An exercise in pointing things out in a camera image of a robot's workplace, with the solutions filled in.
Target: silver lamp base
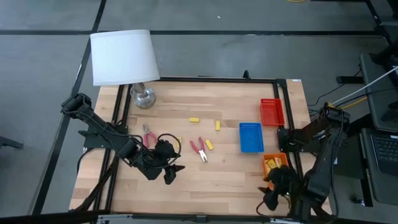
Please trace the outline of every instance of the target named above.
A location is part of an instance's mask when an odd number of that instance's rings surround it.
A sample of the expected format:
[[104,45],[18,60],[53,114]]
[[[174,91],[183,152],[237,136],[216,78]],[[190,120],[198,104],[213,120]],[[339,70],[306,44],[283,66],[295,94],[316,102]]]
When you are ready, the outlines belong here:
[[156,102],[156,95],[152,88],[146,88],[143,83],[132,84],[130,95],[140,109],[149,109]]

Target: red-handled pliers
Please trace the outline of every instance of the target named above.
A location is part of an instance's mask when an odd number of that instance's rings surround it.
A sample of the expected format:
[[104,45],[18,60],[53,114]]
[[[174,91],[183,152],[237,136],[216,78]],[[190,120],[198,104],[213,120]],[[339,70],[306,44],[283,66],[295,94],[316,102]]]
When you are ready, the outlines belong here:
[[157,143],[157,139],[156,139],[154,133],[149,131],[148,126],[146,126],[144,124],[144,125],[142,125],[142,128],[144,128],[144,131],[145,131],[145,134],[144,134],[144,145],[145,145],[145,147],[149,147],[148,136],[151,136],[154,139],[155,144],[156,144]]
[[204,163],[207,162],[207,156],[205,154],[205,144],[203,143],[203,140],[201,139],[201,137],[199,137],[199,142],[200,142],[200,149],[197,148],[197,146],[195,145],[195,143],[193,143],[193,141],[189,141],[189,143],[192,146],[192,149],[195,150],[195,152],[197,152],[197,154],[200,155],[202,161]]

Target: blue plastic tray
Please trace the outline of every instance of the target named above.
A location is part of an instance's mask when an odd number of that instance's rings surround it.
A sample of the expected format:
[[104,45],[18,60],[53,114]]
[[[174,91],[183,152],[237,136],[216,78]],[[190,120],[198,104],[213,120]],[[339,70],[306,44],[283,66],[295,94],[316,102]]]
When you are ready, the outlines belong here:
[[264,152],[261,123],[239,123],[241,152]]

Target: wooden table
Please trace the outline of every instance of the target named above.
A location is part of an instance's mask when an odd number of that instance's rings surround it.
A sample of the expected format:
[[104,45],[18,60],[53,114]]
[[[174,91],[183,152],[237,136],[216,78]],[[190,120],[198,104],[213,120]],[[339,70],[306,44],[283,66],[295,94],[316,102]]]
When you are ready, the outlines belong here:
[[[256,206],[262,200],[257,189],[265,187],[262,154],[242,154],[239,144],[240,122],[261,122],[261,98],[274,98],[271,84],[210,83],[210,82],[150,82],[157,102],[149,110],[130,104],[127,125],[129,132],[143,135],[142,125],[155,134],[172,133],[182,137],[181,158],[176,162],[186,168],[177,173],[171,185],[165,185],[163,173],[156,180],[147,180],[137,169],[119,163],[119,171],[111,211],[125,213],[178,213],[209,215],[257,215]],[[300,80],[287,80],[290,104],[296,128],[310,122],[303,86]],[[95,112],[111,121],[117,86],[104,86],[99,91]],[[283,102],[282,89],[279,89]],[[189,117],[200,123],[189,123]],[[215,131],[215,120],[221,120],[221,131]],[[265,153],[279,152],[276,128],[263,127]],[[198,144],[198,137],[210,139],[214,149],[206,149],[208,163],[202,163],[189,140]],[[91,151],[82,160],[70,208],[79,206],[98,181],[104,150]],[[315,157],[301,153],[304,173]],[[103,191],[105,198],[108,187]],[[328,201],[323,209],[330,212]],[[276,211],[263,205],[266,215],[286,215],[286,199],[279,199]]]

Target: red basket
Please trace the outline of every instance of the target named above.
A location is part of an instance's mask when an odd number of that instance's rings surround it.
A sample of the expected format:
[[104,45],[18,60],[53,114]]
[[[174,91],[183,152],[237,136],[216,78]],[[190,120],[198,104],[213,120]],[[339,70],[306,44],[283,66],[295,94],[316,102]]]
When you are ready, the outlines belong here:
[[284,111],[280,99],[261,99],[260,111],[263,126],[285,125]]

